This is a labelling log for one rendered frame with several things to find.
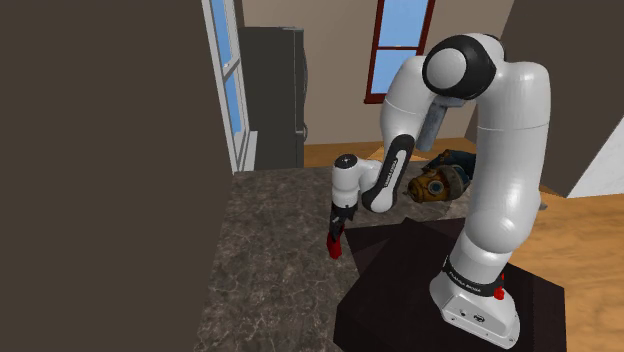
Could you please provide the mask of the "dark robot stand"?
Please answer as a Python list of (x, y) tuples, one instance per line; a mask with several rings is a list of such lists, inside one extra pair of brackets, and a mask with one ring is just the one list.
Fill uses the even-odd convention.
[(509, 350), (443, 321), (429, 294), (461, 218), (349, 229), (359, 279), (337, 306), (334, 343), (344, 352), (567, 352), (564, 289), (519, 267), (504, 269), (520, 318)]

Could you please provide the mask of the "brown and blue figure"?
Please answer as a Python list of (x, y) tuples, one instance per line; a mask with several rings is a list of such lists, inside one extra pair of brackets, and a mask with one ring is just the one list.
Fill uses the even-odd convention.
[(406, 194), (417, 203), (458, 199), (471, 184), (475, 165), (474, 153), (446, 149), (408, 183)]

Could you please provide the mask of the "grey metal blade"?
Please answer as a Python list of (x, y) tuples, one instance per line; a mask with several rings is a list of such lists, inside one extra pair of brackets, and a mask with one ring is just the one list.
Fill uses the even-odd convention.
[(430, 151), (437, 138), (447, 110), (449, 108), (462, 107), (465, 103), (465, 100), (459, 98), (437, 96), (428, 109), (418, 139), (416, 140), (415, 148), (422, 152)]

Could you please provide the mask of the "dark grey refrigerator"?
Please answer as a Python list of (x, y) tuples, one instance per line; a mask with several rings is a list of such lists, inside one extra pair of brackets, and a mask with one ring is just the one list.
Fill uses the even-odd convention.
[(250, 129), (257, 133), (255, 168), (303, 167), (308, 136), (304, 30), (243, 27), (239, 45)]

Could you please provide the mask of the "white framed window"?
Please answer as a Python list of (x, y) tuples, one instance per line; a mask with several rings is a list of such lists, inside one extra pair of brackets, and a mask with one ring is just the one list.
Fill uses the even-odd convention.
[(234, 0), (201, 0), (232, 173), (255, 168)]

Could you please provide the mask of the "red framed window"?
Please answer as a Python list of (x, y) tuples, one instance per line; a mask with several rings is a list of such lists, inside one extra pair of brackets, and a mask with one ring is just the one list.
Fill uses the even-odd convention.
[(383, 101), (399, 67), (424, 53), (436, 0), (377, 0), (365, 104)]

